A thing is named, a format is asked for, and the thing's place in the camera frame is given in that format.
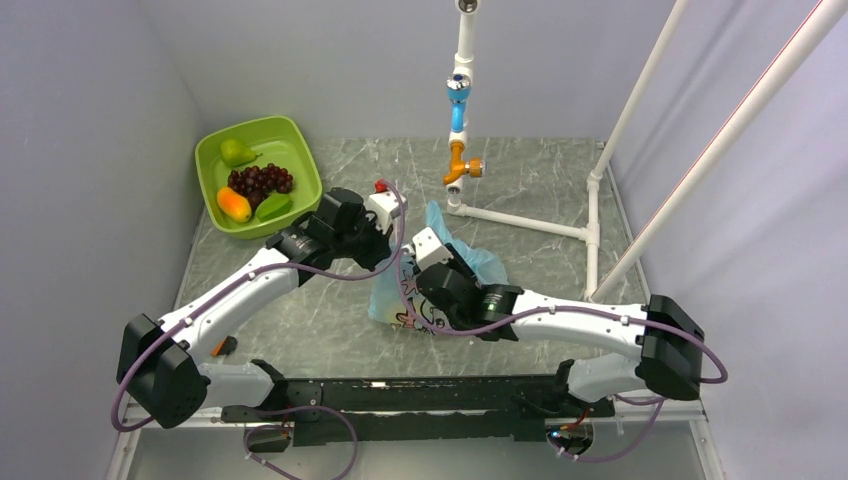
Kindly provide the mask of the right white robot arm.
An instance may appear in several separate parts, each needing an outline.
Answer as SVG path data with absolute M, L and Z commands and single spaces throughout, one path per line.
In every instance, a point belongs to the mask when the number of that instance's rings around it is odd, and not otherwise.
M 601 357 L 567 363 L 565 378 L 552 386 L 552 404 L 564 415 L 639 389 L 678 401 L 700 397 L 705 335 L 670 297 L 653 295 L 644 305 L 567 301 L 514 285 L 484 285 L 454 259 L 415 271 L 419 292 L 446 316 L 451 332 L 604 350 Z

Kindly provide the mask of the green fake fruit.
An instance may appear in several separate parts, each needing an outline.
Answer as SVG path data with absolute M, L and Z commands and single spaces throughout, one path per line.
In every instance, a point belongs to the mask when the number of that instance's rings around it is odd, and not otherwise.
M 264 199 L 255 209 L 255 217 L 261 221 L 271 221 L 288 214 L 292 209 L 292 200 L 289 194 L 274 193 Z

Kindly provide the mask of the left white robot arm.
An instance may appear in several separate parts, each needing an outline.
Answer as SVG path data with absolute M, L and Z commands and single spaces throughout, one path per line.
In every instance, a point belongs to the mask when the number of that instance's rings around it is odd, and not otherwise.
M 195 412 L 240 406 L 272 420 L 287 406 L 288 383 L 269 363 L 210 364 L 214 347 L 276 299 L 316 275 L 332 277 L 338 259 L 378 275 L 398 257 L 389 237 L 401 238 L 407 201 L 391 184 L 367 198 L 340 187 L 324 193 L 316 210 L 300 215 L 226 280 L 180 309 L 153 320 L 141 314 L 127 323 L 111 408 L 113 427 L 132 431 L 119 414 L 130 396 L 163 428 Z

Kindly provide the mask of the blue printed plastic bag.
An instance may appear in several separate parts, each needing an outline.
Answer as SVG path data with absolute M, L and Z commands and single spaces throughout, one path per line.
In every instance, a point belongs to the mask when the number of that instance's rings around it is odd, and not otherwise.
M 506 267 L 501 259 L 489 250 L 472 247 L 453 235 L 445 223 L 441 207 L 435 201 L 427 203 L 425 225 L 431 228 L 443 243 L 454 247 L 483 284 L 508 282 Z M 431 333 L 433 325 L 448 329 L 445 314 L 419 292 L 412 259 L 403 255 L 400 263 L 400 282 L 397 282 L 395 267 L 376 277 L 369 297 L 368 317 L 372 321 L 425 333 Z

